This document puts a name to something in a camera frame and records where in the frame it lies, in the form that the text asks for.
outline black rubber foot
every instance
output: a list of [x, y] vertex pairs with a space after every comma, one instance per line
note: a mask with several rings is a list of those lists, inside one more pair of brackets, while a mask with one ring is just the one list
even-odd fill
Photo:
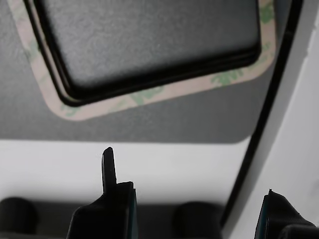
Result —
[[207, 203], [179, 206], [173, 217], [173, 228], [179, 238], [222, 239], [216, 209]]
[[0, 232], [34, 234], [37, 222], [37, 212], [29, 201], [7, 198], [0, 202]]

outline black plastic part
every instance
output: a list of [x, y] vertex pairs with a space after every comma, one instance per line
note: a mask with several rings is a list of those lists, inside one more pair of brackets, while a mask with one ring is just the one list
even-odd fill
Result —
[[112, 148], [103, 153], [102, 175], [103, 195], [75, 211], [68, 239], [131, 239], [136, 235], [135, 189], [132, 182], [116, 183]]
[[0, 202], [0, 232], [34, 234], [38, 215], [33, 204], [22, 198], [7, 198]]
[[304, 225], [289, 225], [281, 232], [278, 239], [318, 239], [319, 228]]
[[105, 149], [102, 155], [102, 182], [104, 193], [108, 188], [116, 186], [114, 155], [111, 147]]
[[276, 239], [288, 225], [315, 227], [305, 220], [288, 200], [272, 190], [264, 197], [260, 211], [255, 239]]
[[178, 238], [222, 239], [219, 218], [208, 203], [187, 203], [179, 206], [173, 217]]
[[59, 71], [51, 76], [72, 106], [240, 68], [261, 52], [257, 0], [34, 3]]

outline dark gray background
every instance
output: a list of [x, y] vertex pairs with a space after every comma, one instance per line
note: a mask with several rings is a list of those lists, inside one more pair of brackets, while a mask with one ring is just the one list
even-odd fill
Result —
[[[279, 48], [291, 1], [275, 1]], [[0, 138], [233, 143], [250, 136], [274, 64], [258, 79], [81, 122], [46, 106], [6, 0], [0, 0]]]

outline beige adhesive liner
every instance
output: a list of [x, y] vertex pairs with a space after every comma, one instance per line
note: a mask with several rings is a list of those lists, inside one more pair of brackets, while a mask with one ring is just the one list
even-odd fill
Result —
[[273, 1], [259, 0], [262, 53], [253, 65], [155, 87], [82, 107], [69, 107], [63, 104], [58, 97], [49, 71], [39, 51], [23, 0], [8, 0], [8, 4], [34, 77], [38, 82], [47, 106], [53, 113], [67, 120], [86, 120], [112, 112], [253, 80], [264, 73], [270, 66], [276, 52]]

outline white surface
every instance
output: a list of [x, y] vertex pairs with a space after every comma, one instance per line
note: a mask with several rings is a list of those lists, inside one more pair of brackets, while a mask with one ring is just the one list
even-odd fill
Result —
[[0, 200], [90, 202], [102, 194], [101, 155], [112, 146], [118, 182], [133, 181], [139, 203], [225, 204], [249, 138], [237, 144], [0, 141]]
[[318, 20], [314, 24], [318, 2], [304, 3], [275, 105], [224, 228], [226, 239], [254, 238], [263, 197], [270, 188], [284, 195], [305, 219], [319, 223]]

